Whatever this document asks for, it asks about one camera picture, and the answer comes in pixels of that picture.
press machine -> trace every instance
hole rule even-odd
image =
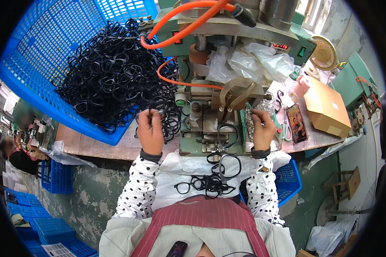
[[[181,0],[180,4],[195,0]],[[157,24],[165,14],[173,10],[176,0],[159,0],[160,11],[153,24],[146,24],[146,28]],[[251,28],[232,18],[227,11],[219,12],[203,25],[196,28],[190,35],[172,45],[161,48],[164,56],[178,56],[180,77],[179,81],[196,84],[223,84],[205,80],[200,76],[200,65],[206,64],[211,50],[216,50],[215,43],[236,46],[245,37],[256,39],[258,43],[274,47],[277,53],[287,53],[294,58],[294,64],[302,66],[309,59],[316,47],[314,39],[301,27],[304,16],[295,12],[298,0],[238,0],[257,21]],[[209,7],[193,8],[171,18],[156,34],[159,42],[171,38],[185,27],[197,20]],[[266,95],[270,84],[255,87],[235,106],[230,106],[234,99],[242,95],[247,88],[235,87],[226,96],[226,104],[221,106],[221,90],[180,86],[176,95],[176,103],[182,107],[180,155],[206,156],[212,151],[220,151],[217,141],[217,124],[227,122],[237,126],[239,135],[234,130],[221,130],[224,142],[239,142],[229,148],[235,155],[244,155],[245,141],[248,134],[244,124],[243,109],[246,105],[256,106],[262,99],[272,100]]]

red switch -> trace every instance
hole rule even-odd
[[[177,35],[178,33],[179,33],[178,30],[172,31],[173,37],[174,37],[175,35]],[[175,45],[180,45],[180,44],[183,44],[183,41],[182,41],[181,39],[179,39],[179,40],[177,40],[177,41],[175,42]]]

sleeve cuff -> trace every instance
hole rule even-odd
[[[159,163],[161,157],[162,157],[162,154],[160,154],[160,155],[151,155],[151,154],[145,153],[143,151],[143,149],[140,151],[140,158],[143,158],[146,161],[151,161],[151,162]]]
[[[270,147],[267,150],[261,151],[261,150],[255,150],[254,147],[251,148],[252,157],[255,159],[263,159],[268,157],[270,154]]]

concrete floor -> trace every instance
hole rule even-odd
[[[323,199],[331,195],[320,188],[333,172],[338,171],[338,157],[334,154],[318,162],[311,170],[309,161],[294,156],[298,164],[303,188],[280,207],[279,213],[290,228],[296,248],[304,249],[311,228],[315,225],[317,211]],[[89,160],[99,168],[75,166],[73,168],[73,193],[50,194],[41,187],[41,181],[25,174],[25,181],[43,207],[53,217],[61,217],[77,232],[77,237],[98,250],[99,239],[107,221],[116,211],[116,200],[129,179],[131,162],[117,162],[104,159]],[[297,204],[302,198],[304,203]]]

smartphone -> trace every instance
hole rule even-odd
[[[187,249],[187,243],[183,241],[177,241],[167,253],[166,257],[182,257]]]
[[[292,131],[293,143],[300,143],[308,139],[305,122],[303,121],[302,113],[299,105],[294,104],[286,110],[289,118],[289,126]]]

